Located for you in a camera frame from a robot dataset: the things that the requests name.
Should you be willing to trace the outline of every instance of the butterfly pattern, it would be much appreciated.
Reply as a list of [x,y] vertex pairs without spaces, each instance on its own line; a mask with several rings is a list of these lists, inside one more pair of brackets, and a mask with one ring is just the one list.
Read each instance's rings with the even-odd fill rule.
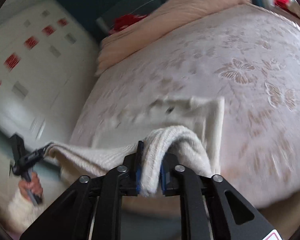
[[296,94],[294,89],[290,88],[287,89],[285,93],[282,93],[270,83],[265,82],[265,86],[271,106],[277,108],[278,106],[285,104],[290,111],[296,109]]
[[215,71],[215,73],[220,73],[221,77],[234,80],[236,83],[242,85],[252,82],[252,79],[247,74],[248,71],[255,69],[252,64],[233,58],[232,62],[224,64],[224,66]]

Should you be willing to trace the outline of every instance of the bed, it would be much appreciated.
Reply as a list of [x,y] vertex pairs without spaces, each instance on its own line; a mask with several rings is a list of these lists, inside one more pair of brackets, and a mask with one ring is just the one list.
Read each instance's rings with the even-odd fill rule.
[[[125,7],[128,1],[99,15],[99,29],[106,33],[120,11],[138,12]],[[137,29],[132,25],[122,36]],[[116,37],[104,40],[102,51],[112,45],[120,50],[127,44],[117,43]],[[166,95],[224,96],[221,174],[258,208],[300,189],[300,28],[296,24],[240,1],[149,41],[106,66],[103,63],[117,57],[117,50],[104,58],[101,51],[98,74],[102,74],[82,110],[72,144],[93,147],[96,133],[127,105],[142,106]],[[107,141],[102,146],[120,143],[124,142]]]

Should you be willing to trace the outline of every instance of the fabric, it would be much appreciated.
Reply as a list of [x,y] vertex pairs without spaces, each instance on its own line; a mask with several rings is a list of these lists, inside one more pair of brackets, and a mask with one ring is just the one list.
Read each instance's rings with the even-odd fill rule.
[[[140,185],[142,195],[149,196],[156,192],[162,158],[172,144],[180,163],[197,174],[211,177],[220,172],[223,114],[223,98],[159,98],[141,109],[125,108],[108,122],[104,134],[97,134],[92,148],[58,143],[49,147],[47,155],[55,156],[63,170],[67,169],[68,164],[59,155],[88,174],[101,176],[121,165],[126,155],[136,152],[138,140],[143,140],[145,145]],[[117,132],[123,138],[118,137],[115,140],[117,145],[113,148],[106,148],[104,142],[115,139]],[[133,144],[129,144],[128,134],[138,134],[139,137],[134,137]]]
[[101,75],[71,144],[92,146],[125,107],[165,95],[225,97],[221,174],[254,206],[300,189],[300,28],[293,22],[240,5],[170,32]]
[[14,233],[23,233],[46,209],[44,204],[34,206],[17,189],[3,213],[3,219]]
[[274,4],[300,18],[300,5],[296,0],[274,0]]
[[147,18],[102,41],[97,75],[172,30],[250,0],[169,0]]
[[132,24],[146,18],[147,15],[126,14],[114,20],[114,28],[109,31],[109,34],[114,34],[124,30]]

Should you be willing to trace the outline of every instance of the folded towel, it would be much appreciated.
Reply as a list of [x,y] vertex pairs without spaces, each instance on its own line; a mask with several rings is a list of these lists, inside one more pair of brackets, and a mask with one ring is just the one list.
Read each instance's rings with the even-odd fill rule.
[[[119,115],[105,121],[106,132],[95,134],[94,147],[52,144],[46,155],[55,156],[61,164],[61,176],[69,183],[80,175],[105,175],[122,164],[126,155],[137,150],[138,140],[143,138],[142,175],[140,189],[143,196],[153,195],[158,186],[160,166],[170,146],[179,162],[197,174],[210,177],[220,172],[219,150],[224,115],[224,99],[159,98],[142,109],[129,106]],[[126,141],[135,143],[123,147]],[[141,197],[125,199],[123,206],[135,212],[160,215],[177,215],[178,201],[162,198],[148,201]],[[6,211],[6,220],[16,232],[23,232],[44,210],[23,199],[17,190]]]
[[[130,106],[107,120],[106,131],[96,134],[94,148],[55,143],[46,154],[59,159],[63,169],[69,166],[64,160],[66,158],[83,172],[102,176],[122,164],[126,155],[136,151],[141,139],[137,134],[161,126],[163,128],[149,130],[150,133],[143,139],[145,147],[140,184],[142,195],[149,196],[156,192],[162,158],[171,145],[175,147],[180,163],[197,174],[212,176],[220,172],[223,115],[223,98],[159,98],[143,109]],[[128,134],[133,134],[135,143],[108,149],[98,146],[105,141],[120,141],[121,137],[132,140],[127,137]]]

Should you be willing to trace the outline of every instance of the white towel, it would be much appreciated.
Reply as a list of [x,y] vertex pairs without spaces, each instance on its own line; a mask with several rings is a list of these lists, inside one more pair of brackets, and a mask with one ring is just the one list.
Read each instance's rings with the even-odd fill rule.
[[[143,139],[145,147],[140,185],[141,194],[149,196],[156,192],[160,165],[172,144],[179,162],[197,174],[209,177],[220,173],[223,115],[223,98],[159,98],[142,109],[129,106],[107,120],[107,129],[95,136],[94,148],[56,143],[48,148],[47,155],[57,159],[62,155],[88,174],[102,176],[121,165],[126,155],[136,152],[138,140],[141,139],[138,136],[148,131]],[[154,127],[163,128],[151,131]],[[116,148],[99,147],[104,146],[105,142],[120,145],[124,143],[122,138],[135,143]]]

